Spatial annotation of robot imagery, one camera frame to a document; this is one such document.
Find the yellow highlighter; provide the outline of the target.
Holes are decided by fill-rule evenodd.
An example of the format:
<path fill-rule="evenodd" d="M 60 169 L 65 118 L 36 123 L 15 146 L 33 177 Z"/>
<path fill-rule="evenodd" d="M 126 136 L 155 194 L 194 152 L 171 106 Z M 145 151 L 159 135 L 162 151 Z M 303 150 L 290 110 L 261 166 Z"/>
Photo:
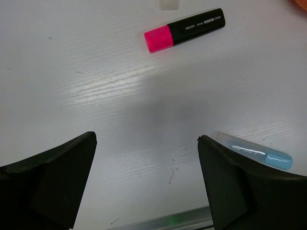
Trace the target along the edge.
<path fill-rule="evenodd" d="M 176 10 L 179 7 L 179 0 L 159 0 L 161 10 Z"/>

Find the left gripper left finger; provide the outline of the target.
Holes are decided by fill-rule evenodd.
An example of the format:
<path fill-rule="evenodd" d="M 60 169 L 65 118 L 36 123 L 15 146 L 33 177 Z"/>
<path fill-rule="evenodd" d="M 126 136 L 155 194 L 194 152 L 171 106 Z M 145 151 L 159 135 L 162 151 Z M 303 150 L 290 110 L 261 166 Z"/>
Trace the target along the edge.
<path fill-rule="evenodd" d="M 2 230 L 71 230 L 97 146 L 86 132 L 60 146 L 0 168 Z"/>

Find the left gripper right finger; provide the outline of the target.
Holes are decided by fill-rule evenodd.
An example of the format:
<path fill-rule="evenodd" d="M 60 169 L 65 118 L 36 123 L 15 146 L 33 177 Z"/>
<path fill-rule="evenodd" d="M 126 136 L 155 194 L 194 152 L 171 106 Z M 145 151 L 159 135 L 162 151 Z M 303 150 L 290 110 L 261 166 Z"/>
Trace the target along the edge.
<path fill-rule="evenodd" d="M 205 135 L 198 153 L 215 229 L 306 229 L 305 176 L 268 167 Z"/>

